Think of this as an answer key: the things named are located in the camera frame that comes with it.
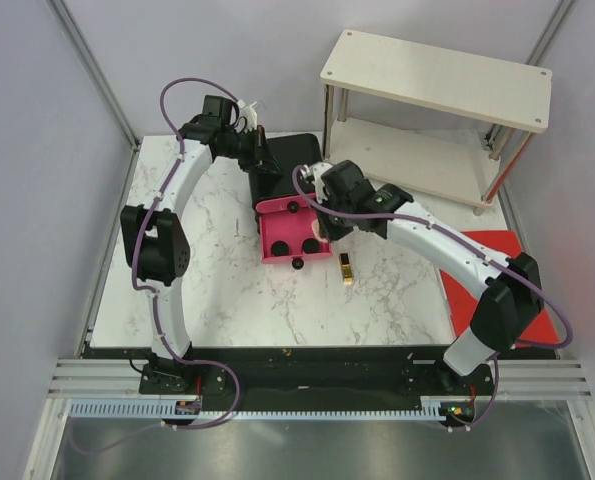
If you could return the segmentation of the black drawer cabinet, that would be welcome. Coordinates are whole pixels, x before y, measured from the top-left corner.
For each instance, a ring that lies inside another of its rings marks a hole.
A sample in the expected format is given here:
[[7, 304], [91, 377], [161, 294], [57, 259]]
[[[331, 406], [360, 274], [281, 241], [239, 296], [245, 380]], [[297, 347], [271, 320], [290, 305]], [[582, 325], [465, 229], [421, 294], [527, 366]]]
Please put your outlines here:
[[312, 165], [322, 160], [319, 140], [312, 133], [270, 138], [268, 146], [281, 174], [248, 174], [251, 203], [254, 210], [263, 201], [296, 195], [297, 192], [292, 183], [294, 168]]

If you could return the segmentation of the black round jar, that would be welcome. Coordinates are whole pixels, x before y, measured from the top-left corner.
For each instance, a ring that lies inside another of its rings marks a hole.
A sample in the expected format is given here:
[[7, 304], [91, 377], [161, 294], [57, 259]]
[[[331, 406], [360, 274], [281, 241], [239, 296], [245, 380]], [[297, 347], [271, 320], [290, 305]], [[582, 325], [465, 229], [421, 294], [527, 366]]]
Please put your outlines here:
[[315, 238], [307, 238], [302, 243], [302, 251], [305, 254], [319, 253], [320, 249], [320, 242]]
[[290, 253], [290, 248], [285, 241], [278, 240], [272, 243], [270, 251], [273, 257], [283, 257]]

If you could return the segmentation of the pink top drawer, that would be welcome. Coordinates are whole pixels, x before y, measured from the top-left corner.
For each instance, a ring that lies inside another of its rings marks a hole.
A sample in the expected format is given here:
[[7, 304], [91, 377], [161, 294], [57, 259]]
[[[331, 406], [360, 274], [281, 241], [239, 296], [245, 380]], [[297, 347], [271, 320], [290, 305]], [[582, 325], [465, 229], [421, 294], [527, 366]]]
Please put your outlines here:
[[260, 201], [254, 207], [260, 215], [278, 212], [296, 213], [301, 209], [310, 209], [310, 204], [301, 196], [293, 195]]

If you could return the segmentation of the pink drawer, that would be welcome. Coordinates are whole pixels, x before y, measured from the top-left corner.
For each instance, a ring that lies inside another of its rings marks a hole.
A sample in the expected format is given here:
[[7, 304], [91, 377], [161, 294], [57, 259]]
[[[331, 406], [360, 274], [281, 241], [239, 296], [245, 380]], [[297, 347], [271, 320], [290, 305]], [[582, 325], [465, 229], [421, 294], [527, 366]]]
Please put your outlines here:
[[293, 195], [260, 201], [254, 207], [260, 215], [278, 212], [296, 213], [301, 209], [310, 209], [310, 204], [301, 196]]
[[[311, 228], [317, 219], [312, 209], [301, 209], [296, 213], [278, 212], [259, 217], [259, 233], [261, 239], [261, 262], [263, 264], [303, 263], [324, 260], [332, 256], [332, 247], [328, 243], [320, 242], [320, 252], [305, 254], [302, 243], [307, 238], [315, 238]], [[271, 245], [275, 241], [285, 241], [290, 253], [283, 257], [271, 255]]]

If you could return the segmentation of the gold black lipstick case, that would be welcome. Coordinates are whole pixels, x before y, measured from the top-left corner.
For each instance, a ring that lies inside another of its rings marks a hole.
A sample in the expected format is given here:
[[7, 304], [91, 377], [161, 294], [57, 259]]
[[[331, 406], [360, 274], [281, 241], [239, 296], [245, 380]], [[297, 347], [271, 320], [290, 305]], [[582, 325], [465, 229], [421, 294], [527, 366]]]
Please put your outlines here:
[[354, 281], [353, 270], [350, 262], [349, 254], [346, 252], [339, 254], [340, 269], [342, 281], [345, 285], [352, 285]]

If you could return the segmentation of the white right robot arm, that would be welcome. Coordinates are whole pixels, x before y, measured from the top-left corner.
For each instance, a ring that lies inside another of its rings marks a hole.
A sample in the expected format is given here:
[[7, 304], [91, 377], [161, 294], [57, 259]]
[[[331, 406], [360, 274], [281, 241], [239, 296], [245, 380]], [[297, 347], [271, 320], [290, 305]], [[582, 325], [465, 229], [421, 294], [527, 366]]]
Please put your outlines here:
[[401, 188], [375, 188], [352, 161], [315, 163], [298, 173], [313, 186], [321, 234], [337, 241], [361, 230], [421, 255], [476, 300], [465, 330], [443, 354], [435, 381], [444, 392], [460, 392], [484, 361], [509, 350], [544, 308], [534, 258], [511, 257], [453, 229]]

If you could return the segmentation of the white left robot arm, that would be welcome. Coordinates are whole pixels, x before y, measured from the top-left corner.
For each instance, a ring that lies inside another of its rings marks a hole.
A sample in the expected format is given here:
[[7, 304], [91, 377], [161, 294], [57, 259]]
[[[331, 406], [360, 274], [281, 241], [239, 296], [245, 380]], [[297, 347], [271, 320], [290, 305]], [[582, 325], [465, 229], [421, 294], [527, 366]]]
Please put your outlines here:
[[191, 347], [181, 294], [191, 248], [181, 217], [201, 177], [214, 161], [236, 161], [245, 173], [279, 176], [262, 125], [238, 131], [219, 116], [200, 115], [176, 131], [178, 148], [159, 184], [143, 203], [126, 205], [120, 214], [121, 234], [132, 287], [150, 300], [152, 352], [170, 359], [162, 382], [185, 393], [196, 382], [196, 369], [183, 360]]

